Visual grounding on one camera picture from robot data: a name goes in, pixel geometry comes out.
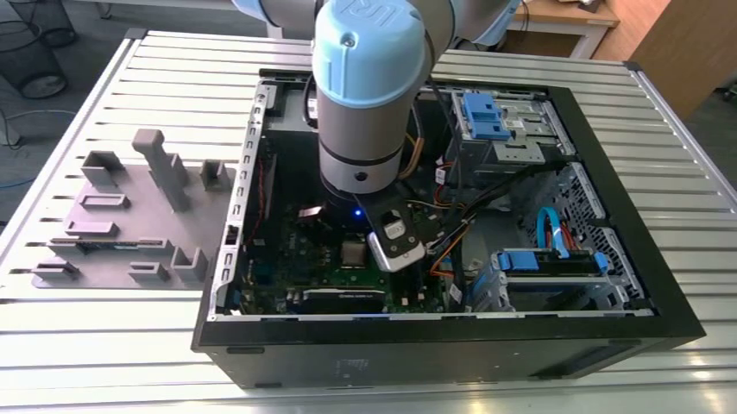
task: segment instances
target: wooden desk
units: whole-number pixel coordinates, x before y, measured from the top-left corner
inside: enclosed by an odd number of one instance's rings
[[[589,59],[609,28],[616,28],[620,24],[620,19],[605,3],[599,7],[597,13],[579,9],[579,3],[561,3],[559,0],[532,0],[528,7],[531,32],[581,36],[572,58]],[[520,6],[511,30],[523,30],[524,16],[524,6]]]

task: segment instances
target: metal grating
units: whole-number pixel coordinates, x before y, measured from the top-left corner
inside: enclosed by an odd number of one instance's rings
[[[515,414],[597,407],[619,414],[658,401],[663,412],[732,411],[735,200],[647,79],[616,62],[453,52],[436,76],[573,90],[708,332],[676,351],[632,358],[577,381],[245,393],[206,355],[189,350],[200,292],[31,287],[19,269],[49,255],[34,243],[61,231],[55,219],[71,207],[63,197],[77,194],[83,182],[81,157],[91,149],[113,149],[137,162],[130,139],[147,125],[163,129],[169,149],[186,160],[237,162],[260,68],[309,64],[304,41],[153,31],[143,41],[122,43],[0,236],[0,407]]]

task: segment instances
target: green circuit board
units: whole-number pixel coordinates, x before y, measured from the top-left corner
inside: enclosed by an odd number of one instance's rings
[[[250,287],[246,289],[244,310],[257,314],[300,313],[293,301],[301,292],[340,289],[385,292],[382,311],[386,313],[441,311],[440,286],[424,288],[420,300],[396,295],[393,286],[397,286],[397,281],[393,278],[402,276],[380,269],[362,235],[350,234],[348,238],[356,246],[364,244],[365,263],[361,265],[348,265],[341,246],[316,245],[301,233],[294,221],[284,222],[278,258],[265,260],[256,257],[250,261]]]

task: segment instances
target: wire mesh basket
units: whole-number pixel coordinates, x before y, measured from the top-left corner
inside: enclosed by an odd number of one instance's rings
[[[23,97],[33,99],[51,97],[67,87],[67,77],[37,24],[0,22],[0,75]]]
[[[43,29],[42,39],[50,47],[63,47],[78,40],[62,0],[9,0],[22,20]]]

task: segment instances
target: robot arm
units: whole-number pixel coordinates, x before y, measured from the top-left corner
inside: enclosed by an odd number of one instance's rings
[[[523,0],[234,0],[277,27],[316,28],[321,171],[372,194],[397,179],[416,94],[456,37],[493,45]]]

